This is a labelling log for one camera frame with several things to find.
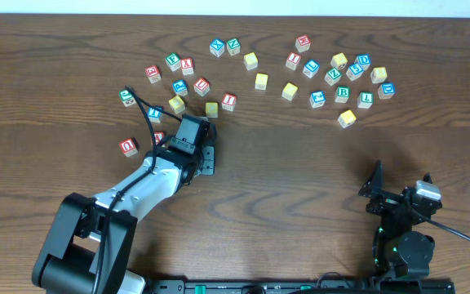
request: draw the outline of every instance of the wooden toy block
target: wooden toy block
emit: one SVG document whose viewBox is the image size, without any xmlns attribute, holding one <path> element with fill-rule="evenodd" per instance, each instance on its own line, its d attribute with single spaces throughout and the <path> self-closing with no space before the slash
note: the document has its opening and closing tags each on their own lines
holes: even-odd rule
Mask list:
<svg viewBox="0 0 470 294">
<path fill-rule="evenodd" d="M 228 41 L 228 53 L 231 56 L 241 53 L 241 43 L 236 38 Z"/>
<path fill-rule="evenodd" d="M 210 52 L 214 56 L 220 57 L 224 53 L 225 45 L 224 42 L 222 42 L 221 39 L 215 39 L 213 42 L 210 44 Z"/>
<path fill-rule="evenodd" d="M 183 75 L 193 74 L 193 60 L 191 58 L 181 60 L 180 67 L 183 69 Z"/>
<path fill-rule="evenodd" d="M 379 87 L 379 98 L 389 99 L 395 95 L 395 85 L 392 82 L 386 82 Z"/>
<path fill-rule="evenodd" d="M 210 91 L 210 84 L 204 78 L 199 78 L 199 80 L 193 84 L 193 88 L 195 88 L 195 92 L 198 95 L 204 96 Z"/>
<path fill-rule="evenodd" d="M 315 60 L 310 60 L 304 66 L 302 74 L 305 74 L 308 78 L 312 78 L 318 73 L 318 69 L 320 69 L 320 65 Z"/>
<path fill-rule="evenodd" d="M 168 102 L 170 103 L 170 107 L 173 109 L 175 114 L 180 114 L 186 109 L 184 101 L 179 96 L 171 98 Z"/>
<path fill-rule="evenodd" d="M 186 96 L 188 94 L 188 88 L 186 87 L 186 82 L 184 80 L 179 80 L 173 83 L 173 91 L 178 96 Z"/>
<path fill-rule="evenodd" d="M 123 142 L 119 143 L 119 146 L 121 147 L 122 153 L 127 157 L 130 157 L 131 155 L 138 152 L 137 147 L 135 147 L 134 138 L 124 140 Z"/>
<path fill-rule="evenodd" d="M 309 103 L 311 103 L 311 107 L 321 107 L 326 103 L 326 97 L 324 96 L 323 91 L 316 91 L 311 93 L 309 96 Z"/>
<path fill-rule="evenodd" d="M 373 93 L 362 92 L 358 96 L 358 108 L 368 109 L 373 105 Z"/>
<path fill-rule="evenodd" d="M 360 67 L 360 65 L 352 64 L 349 65 L 348 72 L 346 75 L 348 76 L 349 80 L 354 81 L 357 78 L 361 77 L 364 73 L 364 69 Z"/>
<path fill-rule="evenodd" d="M 265 73 L 258 73 L 255 78 L 255 89 L 266 90 L 268 85 L 268 75 Z"/>
<path fill-rule="evenodd" d="M 335 102 L 346 103 L 349 99 L 349 87 L 338 86 L 335 92 Z"/>
<path fill-rule="evenodd" d="M 291 52 L 290 55 L 287 56 L 286 67 L 293 70 L 297 69 L 297 65 L 299 65 L 300 59 L 300 55 Z"/>
<path fill-rule="evenodd" d="M 150 120 L 150 122 L 161 123 L 162 112 L 159 111 L 160 109 L 162 109 L 161 106 L 156 106 L 148 109 L 148 119 Z"/>
<path fill-rule="evenodd" d="M 369 58 L 369 55 L 362 54 L 357 56 L 357 58 L 355 59 L 355 63 L 359 65 L 362 69 L 366 70 L 371 65 L 371 59 Z"/>
<path fill-rule="evenodd" d="M 371 71 L 371 81 L 373 83 L 384 82 L 388 78 L 388 71 L 384 67 L 374 68 Z"/>
<path fill-rule="evenodd" d="M 308 38 L 308 35 L 300 36 L 295 41 L 295 47 L 297 47 L 298 52 L 309 50 L 309 46 L 311 46 L 311 40 Z"/>
<path fill-rule="evenodd" d="M 177 53 L 171 53 L 166 57 L 166 64 L 171 69 L 171 71 L 176 71 L 180 68 L 180 58 Z"/>
<path fill-rule="evenodd" d="M 285 98 L 291 101 L 293 100 L 293 97 L 295 97 L 295 94 L 297 93 L 298 90 L 299 88 L 297 86 L 289 82 L 284 87 L 284 90 L 282 90 L 282 98 Z"/>
<path fill-rule="evenodd" d="M 233 111 L 235 109 L 235 104 L 237 103 L 237 97 L 231 94 L 224 94 L 222 99 L 222 109 Z"/>
<path fill-rule="evenodd" d="M 331 66 L 334 69 L 344 69 L 346 67 L 346 64 L 348 63 L 348 59 L 343 53 L 339 53 L 331 59 Z"/>
<path fill-rule="evenodd" d="M 146 68 L 146 75 L 148 76 L 148 80 L 150 80 L 151 83 L 159 82 L 161 80 L 161 73 L 159 72 L 159 69 L 156 65 L 152 65 Z"/>
<path fill-rule="evenodd" d="M 207 118 L 219 117 L 219 105 L 217 104 L 217 102 L 206 102 L 206 117 Z"/>
<path fill-rule="evenodd" d="M 256 69 L 259 66 L 259 59 L 254 52 L 244 55 L 244 65 L 247 70 Z"/>
<path fill-rule="evenodd" d="M 121 97 L 121 101 L 125 107 L 136 104 L 134 96 L 132 96 L 128 90 L 120 91 L 119 97 Z"/>
<path fill-rule="evenodd" d="M 326 80 L 330 86 L 333 86 L 340 80 L 340 78 L 342 78 L 342 74 L 337 69 L 330 69 L 330 71 L 326 73 L 324 80 Z"/>
<path fill-rule="evenodd" d="M 351 110 L 345 111 L 339 116 L 339 123 L 343 128 L 351 126 L 356 120 L 357 117 Z"/>
</svg>

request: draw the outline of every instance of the wooden table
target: wooden table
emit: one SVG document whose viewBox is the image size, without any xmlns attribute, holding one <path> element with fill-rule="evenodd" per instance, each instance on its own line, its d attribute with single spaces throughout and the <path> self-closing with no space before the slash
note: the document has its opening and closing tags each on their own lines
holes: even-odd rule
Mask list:
<svg viewBox="0 0 470 294">
<path fill-rule="evenodd" d="M 308 79 L 284 64 L 295 37 L 308 34 L 309 58 L 321 63 Z M 237 37 L 242 53 L 214 57 L 214 38 Z M 191 56 L 185 76 L 187 114 L 206 101 L 238 96 L 233 113 L 220 111 L 215 176 L 201 176 L 160 203 L 139 224 L 130 267 L 140 274 L 205 278 L 317 278 L 326 271 L 367 274 L 377 216 L 357 196 L 384 162 L 387 189 L 398 192 L 431 172 L 443 193 L 433 219 L 470 234 L 470 20 L 389 18 L 256 18 L 198 16 L 0 15 L 0 292 L 41 292 L 30 275 L 55 212 L 73 191 L 92 196 L 134 171 L 142 155 L 126 158 L 118 143 L 134 136 L 143 154 L 149 131 L 136 107 L 118 97 L 132 85 L 169 109 L 172 73 L 164 57 Z M 259 68 L 246 71 L 254 51 Z M 336 104 L 324 81 L 330 58 L 368 53 L 396 84 L 391 100 L 357 109 L 359 91 L 376 93 L 369 77 L 340 84 L 350 101 Z M 158 65 L 150 84 L 144 68 Z M 256 73 L 268 89 L 254 89 Z M 200 98 L 193 83 L 211 92 Z M 299 86 L 292 102 L 287 82 Z M 308 96 L 328 101 L 311 109 Z M 355 125 L 337 117 L 352 109 Z M 175 132 L 164 118 L 156 131 Z M 470 243 L 419 225 L 436 239 L 431 276 L 451 278 L 470 292 Z"/>
</svg>

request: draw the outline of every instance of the yellow block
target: yellow block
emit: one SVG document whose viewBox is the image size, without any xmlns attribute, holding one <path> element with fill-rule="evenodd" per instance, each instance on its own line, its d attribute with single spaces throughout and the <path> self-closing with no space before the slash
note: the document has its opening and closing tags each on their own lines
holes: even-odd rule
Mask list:
<svg viewBox="0 0 470 294">
<path fill-rule="evenodd" d="M 299 88 L 297 86 L 295 86 L 294 84 L 292 83 L 287 83 L 287 85 L 284 87 L 284 90 L 283 92 L 286 93 L 287 95 L 289 96 L 294 96 L 295 93 L 297 92 L 297 90 L 299 90 Z"/>
<path fill-rule="evenodd" d="M 244 55 L 244 61 L 249 64 L 249 65 L 252 65 L 254 63 L 257 63 L 259 62 L 259 59 L 257 59 L 257 55 L 255 55 L 255 53 L 248 53 L 246 55 Z"/>
<path fill-rule="evenodd" d="M 373 69 L 373 75 L 375 76 L 375 78 L 387 78 L 388 77 L 388 71 L 385 70 L 384 67 L 374 68 Z"/>
<path fill-rule="evenodd" d="M 216 102 L 206 102 L 206 117 L 207 118 L 219 117 L 219 105 Z"/>
</svg>

